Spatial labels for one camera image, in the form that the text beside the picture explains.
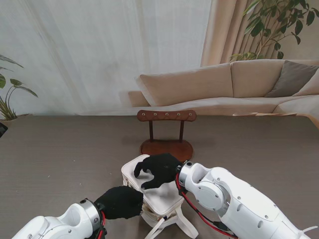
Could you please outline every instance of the white wall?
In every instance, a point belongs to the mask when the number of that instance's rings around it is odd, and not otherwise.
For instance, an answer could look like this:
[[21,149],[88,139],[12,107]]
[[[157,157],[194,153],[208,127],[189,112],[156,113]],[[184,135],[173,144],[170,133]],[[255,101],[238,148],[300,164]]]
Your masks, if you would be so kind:
[[[310,7],[314,7],[319,10],[319,0],[307,0]],[[284,53],[284,59],[319,59],[319,18],[316,16],[314,22],[310,25],[306,25],[306,18],[303,19],[303,29],[299,34],[301,43],[297,45],[297,41],[294,36],[289,36],[283,39],[281,42],[281,51]],[[287,29],[287,33],[294,31],[293,29]]]

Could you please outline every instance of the beige sofa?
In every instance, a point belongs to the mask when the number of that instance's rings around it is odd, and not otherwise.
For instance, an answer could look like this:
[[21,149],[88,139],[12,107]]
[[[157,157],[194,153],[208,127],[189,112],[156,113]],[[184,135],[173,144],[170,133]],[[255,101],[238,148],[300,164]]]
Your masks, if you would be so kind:
[[[319,65],[319,60],[293,60]],[[319,95],[265,98],[277,82],[284,60],[225,63],[197,70],[140,75],[140,92],[130,92],[130,114],[138,110],[195,110],[198,115],[300,113],[319,120]]]

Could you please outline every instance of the plant pot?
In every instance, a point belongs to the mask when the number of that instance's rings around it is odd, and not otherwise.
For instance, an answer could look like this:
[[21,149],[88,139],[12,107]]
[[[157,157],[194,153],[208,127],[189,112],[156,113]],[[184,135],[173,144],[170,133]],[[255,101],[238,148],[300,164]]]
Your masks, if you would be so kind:
[[[30,114],[24,114],[24,115],[19,115],[17,116],[18,118],[22,118],[22,117],[26,117],[29,116]],[[2,120],[0,119],[0,123],[4,124],[6,127],[10,127],[10,125],[12,124],[12,122],[14,122],[15,120],[17,120],[18,118],[14,119],[14,120]]]

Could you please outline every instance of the wooden base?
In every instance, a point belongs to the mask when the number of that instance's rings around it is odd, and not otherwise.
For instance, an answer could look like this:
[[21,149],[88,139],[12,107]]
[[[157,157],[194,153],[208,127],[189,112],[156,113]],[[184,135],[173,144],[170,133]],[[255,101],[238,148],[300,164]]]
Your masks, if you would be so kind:
[[156,155],[161,153],[170,153],[181,162],[190,160],[193,156],[193,147],[189,142],[183,140],[161,140],[150,139],[144,141],[140,147],[141,154]]

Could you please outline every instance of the white cloth bag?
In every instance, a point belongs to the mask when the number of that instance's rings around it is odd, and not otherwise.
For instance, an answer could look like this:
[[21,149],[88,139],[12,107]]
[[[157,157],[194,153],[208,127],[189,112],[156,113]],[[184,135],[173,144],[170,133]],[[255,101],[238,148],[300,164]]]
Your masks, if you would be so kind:
[[135,178],[134,169],[138,162],[142,162],[149,155],[141,155],[122,167],[123,184],[130,186],[144,194],[143,219],[153,229],[145,239],[155,238],[161,231],[176,223],[190,238],[196,238],[198,231],[182,214],[181,204],[184,198],[178,194],[175,182],[165,183],[159,188],[143,190],[141,185],[154,177],[141,171],[139,178]]

